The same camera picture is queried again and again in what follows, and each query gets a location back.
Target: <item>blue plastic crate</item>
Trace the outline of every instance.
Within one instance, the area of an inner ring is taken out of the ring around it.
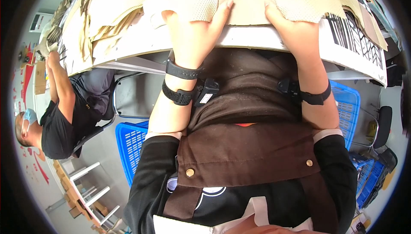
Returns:
[[[358,209],[361,209],[367,200],[368,196],[371,194],[371,191],[374,189],[375,184],[377,183],[381,173],[383,172],[384,165],[378,161],[374,162],[371,173],[368,176],[367,182],[365,183],[361,193],[357,197]]]
[[[360,93],[357,90],[330,81],[331,90],[338,102],[340,129],[345,139],[345,147],[349,150],[356,131],[358,114],[360,111]]]
[[[148,121],[142,123],[119,123],[116,126],[116,139],[121,164],[129,186],[133,182],[140,150],[148,132]]]
[[[361,168],[360,176],[357,181],[356,195],[363,189],[368,176],[371,173],[372,166],[374,165],[374,159],[367,159],[362,155],[356,153],[350,153],[350,159],[354,167],[358,170]]]

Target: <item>black t-shirt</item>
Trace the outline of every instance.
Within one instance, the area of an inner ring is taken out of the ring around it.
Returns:
[[[51,159],[69,158],[77,143],[91,133],[98,122],[77,93],[72,124],[60,112],[58,103],[59,100],[57,103],[50,101],[40,119],[40,125],[43,126],[42,149]]]
[[[172,136],[154,136],[143,143],[124,209],[125,220],[133,233],[155,233],[153,215],[162,215],[176,184],[178,145],[179,140]],[[344,147],[344,138],[340,135],[324,137],[314,145],[314,153],[337,209],[339,233],[345,233],[356,207],[357,172]],[[242,187],[204,188],[189,222],[211,227],[241,218],[249,199],[260,196],[267,200],[270,224],[296,227],[310,217],[300,181],[284,180]]]

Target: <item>brown apron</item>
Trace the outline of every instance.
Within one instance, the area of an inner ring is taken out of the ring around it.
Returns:
[[[270,60],[248,49],[214,49],[204,62],[219,96],[194,109],[177,151],[177,187],[163,216],[189,220],[204,187],[237,187],[299,179],[315,231],[337,233],[334,202],[314,155],[301,105],[276,90],[296,77],[292,56]],[[242,127],[233,123],[256,123]]]

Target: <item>brass button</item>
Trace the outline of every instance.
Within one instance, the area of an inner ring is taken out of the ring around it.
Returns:
[[[194,175],[194,170],[193,170],[193,169],[188,169],[188,170],[186,170],[185,174],[186,174],[188,177],[191,177],[191,176]]]

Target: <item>person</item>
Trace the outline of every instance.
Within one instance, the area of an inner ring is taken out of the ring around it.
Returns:
[[[319,25],[265,15],[291,54],[214,48],[233,1],[211,22],[163,11],[175,64],[219,84],[202,107],[170,92],[196,79],[165,76],[141,148],[124,218],[133,233],[345,233],[356,207],[356,169],[319,55]],[[303,101],[278,90],[299,81]]]
[[[35,146],[51,159],[65,159],[106,113],[114,70],[95,68],[68,77],[56,51],[50,52],[46,68],[49,107],[40,123],[33,109],[19,113],[15,119],[16,138],[22,146]]]

